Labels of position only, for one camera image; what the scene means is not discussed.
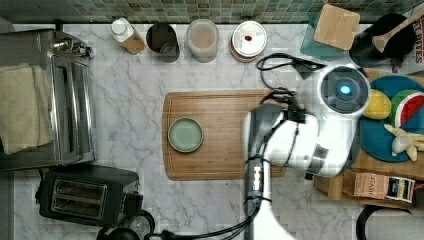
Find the white marble countertop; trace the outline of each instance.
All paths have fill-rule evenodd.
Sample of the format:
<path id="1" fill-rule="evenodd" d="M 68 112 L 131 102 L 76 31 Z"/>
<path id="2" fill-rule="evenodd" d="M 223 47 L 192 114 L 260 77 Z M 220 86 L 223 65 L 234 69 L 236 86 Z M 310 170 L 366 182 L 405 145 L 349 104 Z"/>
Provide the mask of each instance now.
<path id="1" fill-rule="evenodd" d="M 135 25 L 144 37 L 150 25 Z M 229 52 L 235 25 L 219 25 L 218 57 L 210 63 L 194 60 L 185 47 L 186 25 L 175 27 L 180 58 L 160 62 L 150 49 L 131 55 L 112 37 L 109 25 L 65 25 L 68 32 L 94 47 L 91 79 L 95 105 L 98 160 L 96 164 L 136 171 L 141 179 L 144 209 L 156 219 L 156 232 L 185 234 L 223 229 L 244 217 L 241 180 L 171 181 L 164 170 L 161 115 L 165 95 L 175 91 L 264 88 L 255 62 L 242 64 Z M 268 34 L 262 55 L 299 49 L 306 25 L 264 25 Z M 267 75 L 272 84 L 296 87 L 291 68 Z M 34 194 L 36 171 L 15 173 L 15 239 L 95 239 L 99 228 L 43 218 Z M 304 174 L 288 169 L 272 182 L 273 209 L 280 223 L 299 240 L 356 239 L 355 223 L 362 207 L 330 201 L 314 190 Z"/>

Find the black toaster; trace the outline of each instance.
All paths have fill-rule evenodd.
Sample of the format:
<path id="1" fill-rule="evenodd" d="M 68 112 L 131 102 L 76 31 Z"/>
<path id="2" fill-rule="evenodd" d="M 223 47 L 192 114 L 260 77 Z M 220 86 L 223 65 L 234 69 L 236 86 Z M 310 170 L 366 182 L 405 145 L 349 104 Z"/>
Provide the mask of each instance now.
<path id="1" fill-rule="evenodd" d="M 115 227 L 124 219 L 127 193 L 137 191 L 136 172 L 78 164 L 49 171 L 40 188 L 40 215 L 85 225 Z"/>

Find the teal plate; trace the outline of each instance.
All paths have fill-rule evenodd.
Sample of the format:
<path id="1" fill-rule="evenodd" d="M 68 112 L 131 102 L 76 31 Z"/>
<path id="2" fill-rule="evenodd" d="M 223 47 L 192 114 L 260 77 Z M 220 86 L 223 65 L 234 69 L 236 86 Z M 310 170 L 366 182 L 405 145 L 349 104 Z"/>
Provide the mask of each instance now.
<path id="1" fill-rule="evenodd" d="M 195 120 L 180 118 L 169 127 L 168 141 L 179 152 L 193 152 L 202 144 L 203 131 Z"/>
<path id="2" fill-rule="evenodd" d="M 379 90 L 392 99 L 396 94 L 406 89 L 417 89 L 424 92 L 424 88 L 417 82 L 407 77 L 390 75 L 381 77 L 371 82 L 371 88 Z M 424 134 L 424 107 L 420 108 L 411 119 L 406 122 L 402 129 L 410 133 Z M 409 160 L 406 152 L 392 156 L 392 142 L 395 136 L 384 128 L 384 124 L 390 124 L 385 120 L 372 120 L 362 116 L 359 119 L 361 146 L 371 156 L 384 162 L 405 162 Z"/>

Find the lemon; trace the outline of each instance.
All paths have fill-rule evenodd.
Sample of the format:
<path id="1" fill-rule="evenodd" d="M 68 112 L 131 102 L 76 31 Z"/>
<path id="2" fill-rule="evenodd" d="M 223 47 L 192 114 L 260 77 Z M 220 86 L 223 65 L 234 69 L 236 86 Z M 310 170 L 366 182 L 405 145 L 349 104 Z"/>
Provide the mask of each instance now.
<path id="1" fill-rule="evenodd" d="M 384 93 L 371 89 L 370 103 L 364 116 L 376 120 L 385 119 L 390 115 L 391 108 L 392 103 Z"/>

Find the dish towel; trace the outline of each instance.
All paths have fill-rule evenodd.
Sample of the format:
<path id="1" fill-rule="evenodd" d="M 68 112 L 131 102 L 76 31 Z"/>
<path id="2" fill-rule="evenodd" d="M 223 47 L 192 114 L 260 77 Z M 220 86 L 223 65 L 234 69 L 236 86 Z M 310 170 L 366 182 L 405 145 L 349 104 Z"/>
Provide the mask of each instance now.
<path id="1" fill-rule="evenodd" d="M 0 67 L 0 138 L 6 154 L 51 142 L 47 85 L 39 66 Z"/>

